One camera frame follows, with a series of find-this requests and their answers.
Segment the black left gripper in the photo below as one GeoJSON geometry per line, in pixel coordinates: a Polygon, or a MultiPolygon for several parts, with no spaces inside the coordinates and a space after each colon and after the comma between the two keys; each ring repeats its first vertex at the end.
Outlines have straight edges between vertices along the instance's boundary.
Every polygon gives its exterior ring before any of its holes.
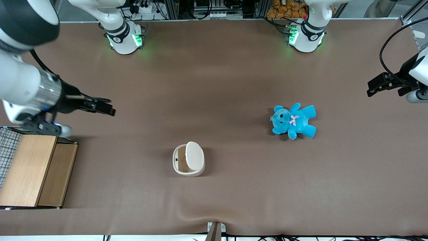
{"type": "Polygon", "coordinates": [[[398,89],[399,96],[407,94],[408,97],[417,97],[419,94],[419,82],[409,74],[416,63],[417,56],[415,54],[401,65],[400,70],[395,73],[401,81],[394,81],[394,85],[392,83],[393,77],[388,73],[381,73],[368,81],[367,96],[372,97],[376,93],[392,89],[393,87],[393,89],[398,89]]]}

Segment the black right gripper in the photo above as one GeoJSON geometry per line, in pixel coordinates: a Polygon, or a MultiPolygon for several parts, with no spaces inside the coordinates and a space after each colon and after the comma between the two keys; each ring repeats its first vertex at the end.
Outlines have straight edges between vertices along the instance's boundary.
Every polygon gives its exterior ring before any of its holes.
{"type": "MultiPolygon", "coordinates": [[[[68,98],[68,96],[81,96],[80,90],[62,79],[60,79],[60,84],[61,94],[57,101],[57,112],[68,114],[79,109],[83,100],[68,98]]],[[[83,95],[83,98],[86,102],[90,102],[90,104],[84,105],[84,111],[115,116],[116,110],[112,105],[108,104],[111,102],[110,99],[87,95],[83,95]]]]}

